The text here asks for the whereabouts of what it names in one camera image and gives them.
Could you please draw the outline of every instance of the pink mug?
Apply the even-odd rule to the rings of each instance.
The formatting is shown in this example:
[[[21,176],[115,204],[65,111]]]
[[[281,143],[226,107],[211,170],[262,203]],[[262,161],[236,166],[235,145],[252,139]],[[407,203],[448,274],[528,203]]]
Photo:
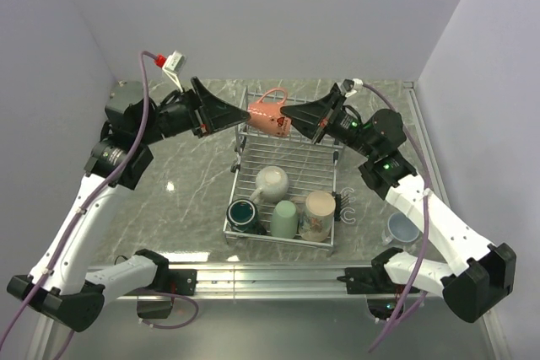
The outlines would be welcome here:
[[[270,93],[283,92],[283,98],[276,103],[264,103],[263,99]],[[268,135],[275,137],[287,137],[290,133],[290,119],[281,114],[281,107],[287,101],[287,90],[284,88],[273,88],[268,90],[261,98],[248,106],[251,119],[248,125],[258,128]]]

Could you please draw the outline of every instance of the wall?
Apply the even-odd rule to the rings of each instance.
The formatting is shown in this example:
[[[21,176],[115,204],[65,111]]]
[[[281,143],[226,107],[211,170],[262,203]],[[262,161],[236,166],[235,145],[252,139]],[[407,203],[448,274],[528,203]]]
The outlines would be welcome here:
[[[417,79],[459,0],[75,2],[119,78],[145,48],[202,78]]]
[[[497,307],[515,359],[538,357],[540,0],[462,0],[419,80],[454,209],[517,253]]]
[[[2,333],[19,306],[5,286],[71,207],[113,77],[71,0],[0,0],[0,50]],[[25,311],[1,359],[24,358],[36,319]]]

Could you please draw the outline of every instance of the mug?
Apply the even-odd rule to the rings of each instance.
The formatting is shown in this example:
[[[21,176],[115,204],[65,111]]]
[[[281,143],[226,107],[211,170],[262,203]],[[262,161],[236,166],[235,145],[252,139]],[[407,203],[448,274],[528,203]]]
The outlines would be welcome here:
[[[266,234],[259,223],[259,212],[253,202],[241,198],[234,200],[227,208],[227,221],[235,232],[246,234]]]
[[[284,97],[277,103],[264,103],[263,99],[274,92],[283,92]],[[259,100],[249,104],[247,110],[251,118],[247,124],[258,128],[268,135],[287,137],[290,133],[291,120],[281,114],[280,110],[285,104],[285,101],[287,101],[287,97],[287,90],[284,88],[268,90]]]
[[[305,199],[300,216],[299,233],[302,239],[322,242],[332,229],[336,201],[330,193],[312,191]]]
[[[382,230],[382,244],[386,246],[393,240],[402,244],[410,244],[420,235],[420,230],[402,212],[396,212],[388,218]]]
[[[263,201],[278,202],[287,194],[289,177],[278,166],[267,166],[256,174],[255,187],[250,196],[255,204]]]
[[[291,201],[280,201],[273,209],[270,234],[275,238],[292,239],[298,232],[298,210]]]

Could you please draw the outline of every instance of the gray marble surface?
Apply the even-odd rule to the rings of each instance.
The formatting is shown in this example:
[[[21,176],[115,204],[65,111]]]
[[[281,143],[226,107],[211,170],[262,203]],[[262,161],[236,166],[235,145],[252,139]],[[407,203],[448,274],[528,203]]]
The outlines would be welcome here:
[[[418,142],[402,83],[366,82],[375,85],[396,106]],[[265,91],[279,85],[291,95],[318,99],[329,91],[334,80],[238,79],[205,80],[203,83],[221,99],[238,105],[246,86],[254,91]],[[153,83],[151,97],[160,101],[172,89],[168,83]],[[367,89],[350,97],[348,103],[364,120],[385,107]],[[153,163],[117,213],[93,263],[109,265],[118,255],[129,256],[141,248],[164,254],[171,261],[208,262],[368,261],[386,248],[382,246],[381,233],[396,210],[364,185],[358,166],[365,159],[350,149],[344,150],[337,165],[337,191],[348,188],[352,192],[353,199],[346,213],[351,221],[336,223],[332,255],[310,247],[255,240],[239,239],[227,243],[222,230],[234,180],[230,172],[236,157],[234,145],[232,128],[203,139],[190,132],[184,133],[153,145]],[[400,150],[419,167],[419,159],[409,142]],[[404,248],[416,254],[419,245],[420,239]],[[433,246],[429,247],[427,258],[440,259]]]

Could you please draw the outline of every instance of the green cup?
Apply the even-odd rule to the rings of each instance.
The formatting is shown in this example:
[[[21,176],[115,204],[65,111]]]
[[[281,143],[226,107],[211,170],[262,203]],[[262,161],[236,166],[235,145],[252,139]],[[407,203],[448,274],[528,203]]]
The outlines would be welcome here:
[[[292,239],[298,232],[298,210],[291,201],[280,201],[273,209],[270,234],[275,238]]]

